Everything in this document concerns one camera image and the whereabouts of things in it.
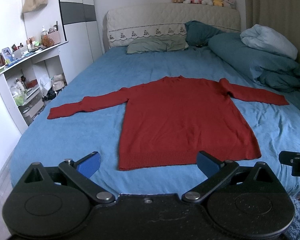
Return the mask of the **cream quilted headboard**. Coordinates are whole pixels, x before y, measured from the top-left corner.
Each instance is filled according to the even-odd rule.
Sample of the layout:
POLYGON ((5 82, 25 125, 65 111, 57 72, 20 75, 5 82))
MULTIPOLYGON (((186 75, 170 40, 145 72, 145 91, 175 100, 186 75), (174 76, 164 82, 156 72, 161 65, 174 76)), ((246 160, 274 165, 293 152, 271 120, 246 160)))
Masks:
POLYGON ((227 7, 184 3, 151 3, 107 12, 110 48, 128 46, 137 38, 186 36, 185 23, 199 21, 225 32, 239 33, 239 11, 227 7))

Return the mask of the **red knit sweater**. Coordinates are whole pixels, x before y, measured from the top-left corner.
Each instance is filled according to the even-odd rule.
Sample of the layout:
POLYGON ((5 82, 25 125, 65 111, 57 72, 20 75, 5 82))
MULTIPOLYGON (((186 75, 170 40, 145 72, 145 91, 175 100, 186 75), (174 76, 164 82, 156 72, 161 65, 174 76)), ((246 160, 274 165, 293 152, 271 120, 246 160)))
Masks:
POLYGON ((258 141, 234 104, 245 102, 285 106, 284 96, 230 83, 179 77, 86 96, 50 110, 49 119, 94 112, 125 104, 119 141, 119 169, 189 165, 205 151, 220 161, 253 160, 261 156, 258 141))

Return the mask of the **light blue blanket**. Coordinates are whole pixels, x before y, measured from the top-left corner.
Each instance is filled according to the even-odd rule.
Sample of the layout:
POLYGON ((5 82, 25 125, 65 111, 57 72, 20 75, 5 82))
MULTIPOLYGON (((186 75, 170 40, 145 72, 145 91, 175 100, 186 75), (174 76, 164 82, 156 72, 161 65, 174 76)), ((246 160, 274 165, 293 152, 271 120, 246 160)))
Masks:
POLYGON ((248 47, 296 60, 298 49, 281 33, 255 24, 240 34, 241 41, 248 47))

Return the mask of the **pale pink plush toy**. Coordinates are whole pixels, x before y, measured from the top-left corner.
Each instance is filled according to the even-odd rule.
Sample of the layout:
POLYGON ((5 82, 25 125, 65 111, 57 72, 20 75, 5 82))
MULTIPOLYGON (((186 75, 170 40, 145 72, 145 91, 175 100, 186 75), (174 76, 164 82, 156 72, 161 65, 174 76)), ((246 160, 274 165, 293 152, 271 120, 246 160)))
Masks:
POLYGON ((236 9, 236 0, 223 0, 223 7, 236 9))

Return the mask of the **green pillow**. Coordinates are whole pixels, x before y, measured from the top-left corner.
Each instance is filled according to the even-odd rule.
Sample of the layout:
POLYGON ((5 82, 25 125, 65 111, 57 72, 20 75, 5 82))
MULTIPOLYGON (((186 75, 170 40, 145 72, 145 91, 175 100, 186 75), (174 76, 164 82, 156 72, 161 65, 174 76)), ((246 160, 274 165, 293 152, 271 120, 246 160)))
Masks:
POLYGON ((147 52, 169 52, 185 50, 189 47, 182 36, 161 36, 138 38, 131 42, 126 50, 127 54, 141 54, 147 52))

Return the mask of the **white wardrobe with grey band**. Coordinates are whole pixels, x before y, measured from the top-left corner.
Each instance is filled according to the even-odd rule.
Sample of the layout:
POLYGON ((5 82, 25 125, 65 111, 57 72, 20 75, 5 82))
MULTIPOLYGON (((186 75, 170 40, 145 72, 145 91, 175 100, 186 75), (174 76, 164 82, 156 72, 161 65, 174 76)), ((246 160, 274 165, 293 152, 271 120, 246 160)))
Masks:
POLYGON ((66 83, 102 56, 94 0, 59 0, 65 44, 59 58, 66 83))

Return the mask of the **brown teddy bear on shelf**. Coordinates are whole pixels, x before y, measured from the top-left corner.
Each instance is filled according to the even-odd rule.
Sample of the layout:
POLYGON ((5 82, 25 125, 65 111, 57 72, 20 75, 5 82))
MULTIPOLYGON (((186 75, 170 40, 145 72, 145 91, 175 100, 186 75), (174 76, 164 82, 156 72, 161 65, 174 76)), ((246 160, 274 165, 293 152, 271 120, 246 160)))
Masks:
POLYGON ((44 46, 45 48, 49 48, 51 46, 53 46, 55 43, 53 41, 53 39, 51 39, 48 35, 44 35, 42 37, 42 46, 44 46))

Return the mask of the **teal folded duvet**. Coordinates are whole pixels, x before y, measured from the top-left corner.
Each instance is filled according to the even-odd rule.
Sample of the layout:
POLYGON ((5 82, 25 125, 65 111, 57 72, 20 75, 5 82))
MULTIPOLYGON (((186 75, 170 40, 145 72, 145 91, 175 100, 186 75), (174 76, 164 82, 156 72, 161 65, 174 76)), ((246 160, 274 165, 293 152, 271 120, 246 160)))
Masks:
POLYGON ((280 92, 300 90, 300 64, 287 57, 246 46, 236 33, 209 39, 210 49, 254 83, 280 92))

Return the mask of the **pink storage box on shelf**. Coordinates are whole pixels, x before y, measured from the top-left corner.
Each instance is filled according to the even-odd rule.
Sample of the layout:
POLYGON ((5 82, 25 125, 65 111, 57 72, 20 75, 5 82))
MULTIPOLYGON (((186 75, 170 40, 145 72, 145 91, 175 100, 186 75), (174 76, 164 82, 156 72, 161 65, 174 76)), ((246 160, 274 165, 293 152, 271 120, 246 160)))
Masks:
POLYGON ((53 44, 61 43, 61 37, 59 31, 54 31, 48 34, 48 37, 53 40, 53 44))

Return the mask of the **dark teal pillow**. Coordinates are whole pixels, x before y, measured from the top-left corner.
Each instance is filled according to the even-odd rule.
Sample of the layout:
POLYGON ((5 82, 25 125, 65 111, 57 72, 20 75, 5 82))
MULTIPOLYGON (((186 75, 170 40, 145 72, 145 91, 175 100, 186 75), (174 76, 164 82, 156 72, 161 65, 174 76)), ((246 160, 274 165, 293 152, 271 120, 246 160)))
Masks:
POLYGON ((199 21, 186 22, 185 29, 186 42, 189 46, 207 46, 210 38, 224 33, 211 25, 199 21))

